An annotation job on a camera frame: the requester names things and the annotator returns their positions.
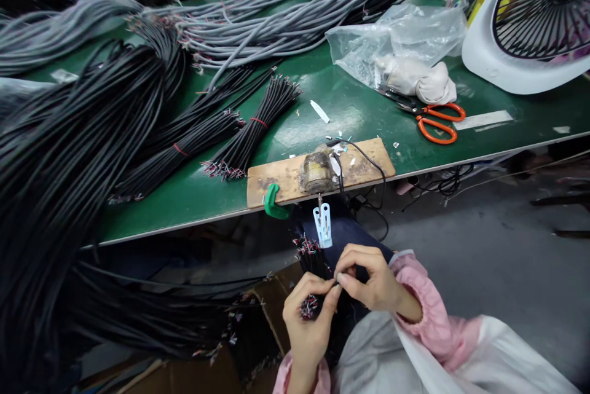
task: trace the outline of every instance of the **fan grille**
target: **fan grille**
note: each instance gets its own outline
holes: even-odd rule
[[[590,0],[498,0],[498,46],[521,59],[547,60],[590,44]]]

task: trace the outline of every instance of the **green clamp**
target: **green clamp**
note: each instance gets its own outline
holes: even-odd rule
[[[275,198],[277,197],[278,190],[278,184],[270,184],[269,192],[266,194],[266,198],[264,200],[264,211],[266,211],[266,213],[270,217],[285,220],[289,218],[289,211],[285,208],[279,207],[275,203]]]

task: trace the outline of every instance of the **wooden board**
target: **wooden board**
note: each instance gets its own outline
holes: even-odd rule
[[[363,142],[356,142],[361,150],[369,156],[385,173],[386,178],[395,176],[395,168],[391,164],[389,154],[380,138]],[[344,188],[362,186],[382,180],[381,173],[358,150],[350,144],[347,152],[340,154],[340,162],[344,171]],[[269,186],[278,184],[280,190],[275,202],[286,205],[302,200],[307,194],[299,190],[299,175],[305,156],[297,156],[292,159],[279,160],[271,164],[259,165],[248,169],[248,208],[261,208],[264,206],[262,198],[266,196]]]

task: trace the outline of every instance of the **white fan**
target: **white fan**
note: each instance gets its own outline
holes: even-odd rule
[[[503,90],[534,94],[590,69],[590,0],[485,0],[463,44],[463,62]]]

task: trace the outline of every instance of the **white clip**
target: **white clip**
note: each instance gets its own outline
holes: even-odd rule
[[[332,222],[330,220],[330,205],[323,203],[321,211],[318,207],[313,209],[313,220],[315,228],[318,231],[318,240],[320,248],[330,248],[332,246]]]

